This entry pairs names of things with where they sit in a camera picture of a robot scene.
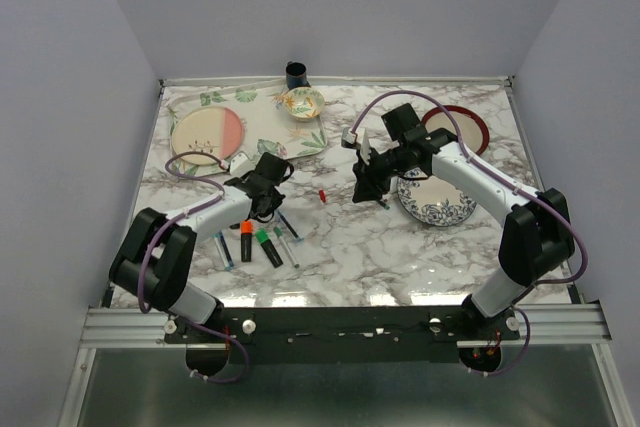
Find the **small bowl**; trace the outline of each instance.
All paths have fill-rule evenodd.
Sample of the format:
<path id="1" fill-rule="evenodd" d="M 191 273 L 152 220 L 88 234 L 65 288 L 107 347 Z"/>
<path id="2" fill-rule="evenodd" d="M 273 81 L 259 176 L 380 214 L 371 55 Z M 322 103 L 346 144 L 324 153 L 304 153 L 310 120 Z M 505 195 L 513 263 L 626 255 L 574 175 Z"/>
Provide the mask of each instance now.
<path id="1" fill-rule="evenodd" d="M 324 110 L 324 97 L 312 87 L 297 87 L 285 94 L 287 112 L 300 122 L 308 122 Z"/>

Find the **gray wall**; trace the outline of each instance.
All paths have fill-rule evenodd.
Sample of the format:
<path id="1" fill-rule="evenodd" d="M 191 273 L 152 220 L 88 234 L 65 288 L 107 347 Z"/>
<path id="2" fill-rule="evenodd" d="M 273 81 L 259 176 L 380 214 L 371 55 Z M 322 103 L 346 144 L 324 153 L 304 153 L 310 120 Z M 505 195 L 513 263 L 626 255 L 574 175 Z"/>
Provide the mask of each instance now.
<path id="1" fill-rule="evenodd" d="M 0 0 L 0 424 L 57 423 L 157 81 L 116 0 Z"/>
<path id="2" fill-rule="evenodd" d="M 163 78 L 515 73 L 558 0 L 118 0 Z"/>
<path id="3" fill-rule="evenodd" d="M 580 287 L 602 301 L 640 420 L 640 0 L 560 0 L 516 94 L 543 180 L 590 246 Z"/>

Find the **plate rim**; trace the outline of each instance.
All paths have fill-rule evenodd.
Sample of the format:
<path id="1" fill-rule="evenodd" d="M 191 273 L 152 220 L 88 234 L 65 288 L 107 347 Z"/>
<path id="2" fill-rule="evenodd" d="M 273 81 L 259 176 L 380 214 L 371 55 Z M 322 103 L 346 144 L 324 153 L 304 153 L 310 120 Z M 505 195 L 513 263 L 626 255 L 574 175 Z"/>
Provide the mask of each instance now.
<path id="1" fill-rule="evenodd" d="M 457 112 L 459 114 L 463 114 L 468 117 L 471 117 L 471 120 L 473 120 L 478 125 L 478 127 L 480 128 L 480 132 L 482 133 L 482 144 L 480 144 L 480 147 L 475 152 L 475 154 L 481 155 L 485 150 L 487 150 L 487 147 L 489 146 L 489 142 L 491 141 L 491 136 L 489 135 L 489 127 L 487 126 L 487 123 L 484 120 L 482 120 L 482 117 L 480 117 L 478 114 L 476 114 L 472 110 L 469 110 L 466 107 L 461 107 L 459 105 L 445 105 L 444 108 L 450 112 Z M 434 107 L 429 112 L 424 114 L 420 122 L 422 123 L 422 125 L 426 126 L 429 119 L 431 119 L 432 117 L 435 117 L 438 114 L 444 115 L 444 113 L 442 112 L 442 110 L 440 110 L 439 107 Z"/>

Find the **blue pen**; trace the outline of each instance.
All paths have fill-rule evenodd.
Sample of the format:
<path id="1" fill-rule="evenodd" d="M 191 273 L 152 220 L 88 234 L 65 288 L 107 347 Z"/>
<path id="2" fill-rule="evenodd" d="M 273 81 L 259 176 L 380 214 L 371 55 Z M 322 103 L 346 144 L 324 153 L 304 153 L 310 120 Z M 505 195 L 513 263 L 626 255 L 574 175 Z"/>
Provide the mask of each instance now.
<path id="1" fill-rule="evenodd" d="M 234 267 L 233 259 L 231 258 L 231 253 L 229 252 L 229 247 L 227 247 L 227 242 L 224 240 L 224 235 L 222 232 L 218 232 L 218 237 L 220 238 L 220 243 L 222 244 L 222 250 L 224 250 L 224 255 L 227 258 L 228 266 L 227 270 L 231 270 Z"/>
<path id="2" fill-rule="evenodd" d="M 284 223 L 287 229 L 289 229 L 289 232 L 291 232 L 291 235 L 293 235 L 296 238 L 296 241 L 302 242 L 304 239 L 298 235 L 298 233 L 296 232 L 296 229 L 294 229 L 293 226 L 287 220 L 287 218 L 284 215 L 282 215 L 282 212 L 280 212 L 279 210 L 276 210 L 276 214 L 278 214 L 278 217 L 280 218 L 280 220 Z"/>

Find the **floral plate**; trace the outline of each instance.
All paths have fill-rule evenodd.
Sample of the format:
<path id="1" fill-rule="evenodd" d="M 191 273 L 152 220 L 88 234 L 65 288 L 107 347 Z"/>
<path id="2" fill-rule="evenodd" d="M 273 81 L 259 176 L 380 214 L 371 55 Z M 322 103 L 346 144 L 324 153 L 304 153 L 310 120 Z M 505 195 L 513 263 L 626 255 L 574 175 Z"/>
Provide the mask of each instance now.
<path id="1" fill-rule="evenodd" d="M 405 173 L 405 177 L 424 177 L 420 169 Z M 476 202 L 453 185 L 436 177 L 427 180 L 398 178 L 398 198 L 407 212 L 425 224 L 449 227 L 468 219 Z"/>

